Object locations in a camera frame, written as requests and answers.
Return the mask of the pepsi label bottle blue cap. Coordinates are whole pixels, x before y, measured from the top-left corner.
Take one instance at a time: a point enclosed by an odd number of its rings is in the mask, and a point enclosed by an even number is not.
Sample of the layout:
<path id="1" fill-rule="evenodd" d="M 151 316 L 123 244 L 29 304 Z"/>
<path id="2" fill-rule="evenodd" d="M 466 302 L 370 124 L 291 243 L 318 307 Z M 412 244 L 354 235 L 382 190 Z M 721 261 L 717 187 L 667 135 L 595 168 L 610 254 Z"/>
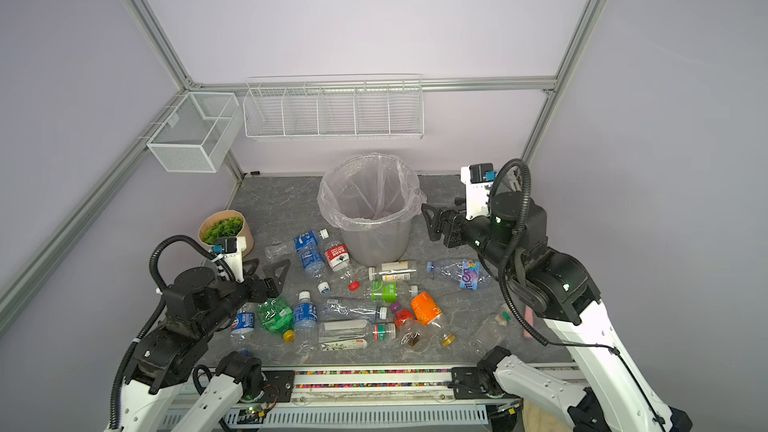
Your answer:
<path id="1" fill-rule="evenodd" d="M 255 330 L 256 314 L 251 310 L 238 311 L 231 324 L 230 335 L 233 341 L 242 343 L 249 339 Z"/>

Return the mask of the orange label bottle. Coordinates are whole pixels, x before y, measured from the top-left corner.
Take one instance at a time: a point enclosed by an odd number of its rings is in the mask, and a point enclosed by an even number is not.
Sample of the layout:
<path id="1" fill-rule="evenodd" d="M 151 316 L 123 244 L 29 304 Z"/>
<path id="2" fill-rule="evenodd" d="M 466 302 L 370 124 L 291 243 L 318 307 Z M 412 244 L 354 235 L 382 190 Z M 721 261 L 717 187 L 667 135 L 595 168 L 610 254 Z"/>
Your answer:
<path id="1" fill-rule="evenodd" d="M 456 340 L 450 321 L 444 311 L 428 292 L 415 296 L 410 306 L 415 318 L 433 334 L 443 347 L 449 347 Z"/>

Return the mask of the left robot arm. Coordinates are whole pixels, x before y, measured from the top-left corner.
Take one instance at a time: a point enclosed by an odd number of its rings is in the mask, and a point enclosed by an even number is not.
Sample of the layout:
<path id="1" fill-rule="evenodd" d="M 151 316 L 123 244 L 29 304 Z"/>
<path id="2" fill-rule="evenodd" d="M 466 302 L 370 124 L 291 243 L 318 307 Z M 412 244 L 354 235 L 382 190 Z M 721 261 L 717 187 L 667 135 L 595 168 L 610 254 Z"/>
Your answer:
<path id="1" fill-rule="evenodd" d="M 212 265 L 187 269 L 167 283 L 159 259 L 175 243 L 189 245 Z M 110 391 L 108 430 L 158 430 L 185 384 L 197 384 L 207 370 L 200 360 L 215 333 L 232 323 L 246 304 L 280 296 L 289 260 L 265 267 L 251 260 L 244 272 L 236 273 L 225 252 L 221 246 L 204 248 L 192 237 L 173 235 L 151 253 L 148 269 L 159 303 L 118 366 Z M 293 385 L 288 372 L 266 372 L 258 358 L 231 352 L 212 370 L 197 401 L 173 428 L 211 431 L 224 425 L 239 402 L 255 406 L 258 416 L 264 417 L 290 400 Z"/>

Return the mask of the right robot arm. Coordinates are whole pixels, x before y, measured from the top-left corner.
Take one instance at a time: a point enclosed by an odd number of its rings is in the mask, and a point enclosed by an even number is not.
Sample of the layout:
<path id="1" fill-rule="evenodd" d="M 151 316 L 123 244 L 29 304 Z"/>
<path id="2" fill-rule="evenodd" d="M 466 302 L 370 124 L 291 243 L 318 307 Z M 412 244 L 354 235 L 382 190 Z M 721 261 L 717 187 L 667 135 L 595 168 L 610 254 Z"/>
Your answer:
<path id="1" fill-rule="evenodd" d="M 454 207 L 423 204 L 430 240 L 471 247 L 493 268 L 513 318 L 541 345 L 565 348 L 586 380 L 558 379 L 495 346 L 477 365 L 481 391 L 530 401 L 573 431 L 691 430 L 688 414 L 667 405 L 643 377 L 584 265 L 549 246 L 528 165 L 520 158 L 499 171 L 473 164 L 467 174 L 485 192 L 468 191 Z"/>

